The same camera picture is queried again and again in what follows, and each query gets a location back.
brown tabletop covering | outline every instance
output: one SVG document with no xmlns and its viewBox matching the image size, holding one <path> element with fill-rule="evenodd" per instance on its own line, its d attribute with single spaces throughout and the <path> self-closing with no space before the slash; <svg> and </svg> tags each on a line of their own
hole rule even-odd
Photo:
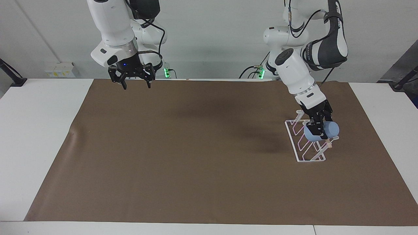
<svg viewBox="0 0 418 235">
<path fill-rule="evenodd" d="M 347 83 L 327 160 L 298 163 L 281 82 L 94 80 L 26 221 L 418 225 L 418 206 Z"/>
</svg>

white wire rack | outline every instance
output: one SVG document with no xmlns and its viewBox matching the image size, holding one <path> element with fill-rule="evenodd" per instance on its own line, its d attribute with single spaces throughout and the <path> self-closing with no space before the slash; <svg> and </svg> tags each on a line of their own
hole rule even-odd
<svg viewBox="0 0 418 235">
<path fill-rule="evenodd" d="M 298 162 L 325 161 L 325 151 L 332 148 L 332 142 L 334 142 L 334 140 L 338 140 L 339 137 L 335 136 L 329 140 L 315 142 L 309 141 L 303 133 L 303 128 L 309 120 L 302 120 L 302 116 L 305 114 L 303 110 L 297 110 L 296 113 L 297 116 L 294 120 L 285 121 L 286 129 L 288 131 L 293 150 L 295 151 L 296 160 Z"/>
</svg>

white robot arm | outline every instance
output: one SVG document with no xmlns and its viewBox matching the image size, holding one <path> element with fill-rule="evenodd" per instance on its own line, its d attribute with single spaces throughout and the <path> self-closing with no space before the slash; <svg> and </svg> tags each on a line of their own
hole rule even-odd
<svg viewBox="0 0 418 235">
<path fill-rule="evenodd" d="M 285 5 L 283 18 L 289 26 L 265 30 L 264 41 L 270 47 L 270 57 L 263 66 L 266 74 L 281 78 L 309 115 L 311 121 L 306 126 L 311 133 L 328 139 L 324 119 L 332 121 L 332 109 L 306 64 L 318 71 L 333 69 L 347 60 L 341 5 L 338 0 L 285 0 Z M 323 19 L 328 33 L 307 43 L 305 28 L 311 19 Z"/>
<path fill-rule="evenodd" d="M 140 77 L 150 88 L 155 72 L 164 65 L 160 46 L 167 41 L 165 31 L 155 22 L 160 12 L 158 0 L 131 0 L 130 4 L 127 0 L 87 0 L 87 3 L 102 34 L 92 58 L 108 67 L 112 82 L 121 83 L 124 89 L 127 77 Z M 129 17 L 126 4 L 134 20 Z"/>
</svg>

cable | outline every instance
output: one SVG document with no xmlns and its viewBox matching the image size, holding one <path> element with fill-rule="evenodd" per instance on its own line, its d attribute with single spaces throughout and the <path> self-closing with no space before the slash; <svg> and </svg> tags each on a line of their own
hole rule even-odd
<svg viewBox="0 0 418 235">
<path fill-rule="evenodd" d="M 176 79 L 177 79 L 177 73 L 174 69 L 168 69 L 169 71 L 174 71 L 174 74 L 176 75 Z"/>
<path fill-rule="evenodd" d="M 265 61 L 265 59 L 267 59 L 268 55 L 270 55 L 270 52 L 267 53 L 267 55 L 264 57 L 263 61 L 261 61 L 260 65 L 263 65 L 263 62 Z"/>
<path fill-rule="evenodd" d="M 152 51 L 152 50 L 149 50 L 149 51 L 138 51 L 138 54 L 148 54 L 148 53 L 155 53 L 155 54 L 157 54 L 160 57 L 160 59 L 163 59 L 163 56 L 160 53 L 156 52 L 156 51 Z"/>
<path fill-rule="evenodd" d="M 159 29 L 159 30 L 161 30 L 163 32 L 163 36 L 161 37 L 161 40 L 160 40 L 160 45 L 158 46 L 158 53 L 161 53 L 161 44 L 163 43 L 164 36 L 166 35 L 166 31 L 163 28 L 160 28 L 160 27 L 156 26 L 153 23 L 151 23 L 150 25 L 153 26 L 153 27 L 155 27 L 155 28 L 157 28 L 157 29 Z"/>
<path fill-rule="evenodd" d="M 244 74 L 247 70 L 252 69 L 252 68 L 254 68 L 254 66 L 250 66 L 250 67 L 248 67 L 248 68 L 244 69 L 244 71 L 241 73 L 241 75 L 240 75 L 240 77 L 239 77 L 238 79 L 241 79 L 241 77 L 243 76 L 243 74 Z"/>
<path fill-rule="evenodd" d="M 251 72 L 247 78 L 250 78 L 250 76 L 253 74 L 252 78 L 254 78 L 254 76 L 258 73 L 258 69 L 257 71 Z"/>
<path fill-rule="evenodd" d="M 146 20 L 146 19 L 142 19 L 137 11 L 135 9 L 133 9 L 133 7 L 129 4 L 128 0 L 125 0 L 126 5 L 128 5 L 128 7 L 131 9 L 132 14 L 135 14 L 134 18 L 140 18 L 141 20 L 145 21 L 145 23 L 148 23 L 149 25 L 161 30 L 163 32 L 163 36 L 161 37 L 160 40 L 160 44 L 158 45 L 158 54 L 160 55 L 160 58 L 163 59 L 163 56 L 161 55 L 161 44 L 163 44 L 163 40 L 164 40 L 164 36 L 166 35 L 166 31 L 158 26 L 156 26 L 155 24 L 153 24 L 150 20 Z"/>
<path fill-rule="evenodd" d="M 329 73 L 327 74 L 327 76 L 325 77 L 325 79 L 321 82 L 321 84 L 319 85 L 319 87 L 322 86 L 322 84 L 324 84 L 326 82 L 326 80 L 328 79 L 329 75 L 332 73 L 332 71 L 334 71 L 335 68 L 332 68 Z"/>
<path fill-rule="evenodd" d="M 9 67 L 11 70 L 13 70 L 17 75 L 19 75 L 20 76 L 20 78 L 23 78 L 22 77 L 22 75 L 18 72 L 18 71 L 16 71 L 16 69 L 15 68 L 13 68 L 11 65 L 9 65 L 8 63 L 6 63 L 6 61 L 4 61 L 4 60 L 2 60 L 3 61 L 3 63 L 7 66 L 7 67 Z"/>
<path fill-rule="evenodd" d="M 311 21 L 311 19 L 314 17 L 314 15 L 316 14 L 316 13 L 318 13 L 318 12 L 321 12 L 322 10 L 317 10 L 317 11 L 315 11 L 310 17 L 309 17 L 309 19 L 308 19 L 308 21 L 306 22 L 306 24 L 305 24 L 305 26 L 303 27 L 303 29 L 302 29 L 302 31 L 301 31 L 301 33 L 299 34 L 299 35 L 297 35 L 297 36 L 295 36 L 294 34 L 293 34 L 293 28 L 292 28 L 292 26 L 290 26 L 290 33 L 292 34 L 292 36 L 294 37 L 294 38 L 298 38 L 298 37 L 300 37 L 301 35 L 302 35 L 302 33 L 305 31 L 305 28 L 308 26 L 308 24 L 309 24 L 309 22 Z"/>
</svg>

blue cup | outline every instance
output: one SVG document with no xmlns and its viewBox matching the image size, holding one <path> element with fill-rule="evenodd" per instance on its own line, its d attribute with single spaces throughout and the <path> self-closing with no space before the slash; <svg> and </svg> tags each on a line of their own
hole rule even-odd
<svg viewBox="0 0 418 235">
<path fill-rule="evenodd" d="M 339 134 L 339 126 L 335 122 L 325 121 L 324 122 L 324 131 L 325 131 L 326 135 L 328 136 L 328 138 L 331 139 L 331 138 L 333 138 L 333 137 L 335 137 Z M 311 133 L 311 131 L 308 129 L 307 126 L 304 127 L 303 132 L 305 133 L 305 137 L 309 141 L 315 142 L 315 141 L 323 140 L 323 139 L 321 139 L 320 136 L 313 135 Z"/>
</svg>

